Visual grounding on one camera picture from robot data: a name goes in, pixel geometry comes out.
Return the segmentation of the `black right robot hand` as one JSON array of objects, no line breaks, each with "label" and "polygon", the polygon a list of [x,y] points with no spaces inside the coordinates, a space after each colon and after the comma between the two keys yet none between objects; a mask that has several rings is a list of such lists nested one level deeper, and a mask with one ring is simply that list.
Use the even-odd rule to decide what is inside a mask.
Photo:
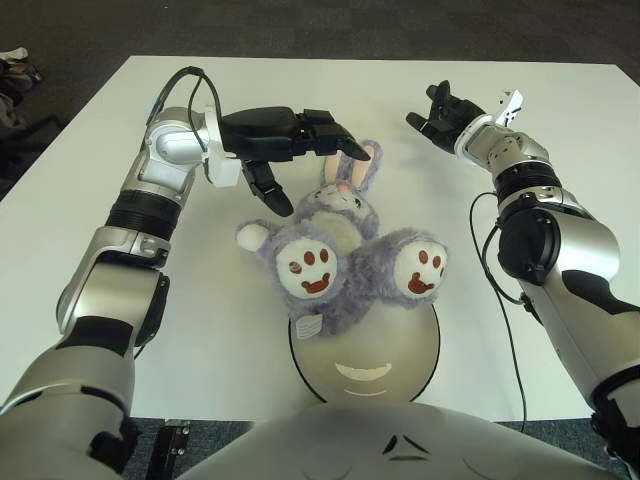
[{"label": "black right robot hand", "polygon": [[423,117],[409,112],[406,122],[436,147],[453,154],[455,143],[464,129],[486,112],[473,102],[452,95],[448,80],[430,85],[426,95],[431,100],[429,115]]}]

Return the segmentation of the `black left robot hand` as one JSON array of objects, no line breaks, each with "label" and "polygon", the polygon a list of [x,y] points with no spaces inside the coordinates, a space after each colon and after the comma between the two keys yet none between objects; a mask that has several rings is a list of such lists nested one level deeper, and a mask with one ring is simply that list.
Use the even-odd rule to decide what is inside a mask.
[{"label": "black left robot hand", "polygon": [[259,200],[281,217],[294,208],[276,181],[271,162],[289,162],[312,151],[328,156],[339,151],[359,160],[371,156],[328,111],[306,109],[295,113],[284,106],[260,107],[222,117],[222,143],[241,161],[247,184]]}]

